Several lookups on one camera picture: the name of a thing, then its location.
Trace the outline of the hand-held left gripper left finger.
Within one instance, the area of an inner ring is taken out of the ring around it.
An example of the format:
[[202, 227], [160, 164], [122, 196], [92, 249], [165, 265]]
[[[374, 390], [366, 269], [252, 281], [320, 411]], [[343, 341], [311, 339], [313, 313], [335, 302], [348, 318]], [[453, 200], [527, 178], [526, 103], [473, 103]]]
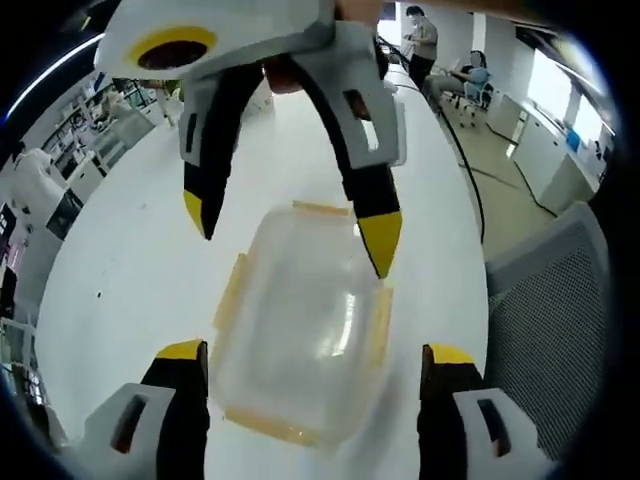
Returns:
[[210, 426], [208, 344], [164, 347], [142, 380], [126, 383], [85, 420], [91, 479], [202, 479]]

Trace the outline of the person's right hand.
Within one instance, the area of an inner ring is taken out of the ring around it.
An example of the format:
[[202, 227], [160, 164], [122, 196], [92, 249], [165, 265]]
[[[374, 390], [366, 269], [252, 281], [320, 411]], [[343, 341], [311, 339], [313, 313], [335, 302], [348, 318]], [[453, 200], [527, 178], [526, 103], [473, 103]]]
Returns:
[[356, 21], [376, 27], [383, 10], [383, 0], [334, 0], [334, 12], [338, 20]]

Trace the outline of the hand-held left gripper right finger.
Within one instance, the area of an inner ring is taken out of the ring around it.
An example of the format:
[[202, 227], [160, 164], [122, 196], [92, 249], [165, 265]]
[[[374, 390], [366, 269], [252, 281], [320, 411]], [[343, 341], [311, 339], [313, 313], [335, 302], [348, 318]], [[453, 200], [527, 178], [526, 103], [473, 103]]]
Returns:
[[545, 479], [554, 469], [530, 417], [457, 347], [422, 347], [417, 433], [421, 479]]

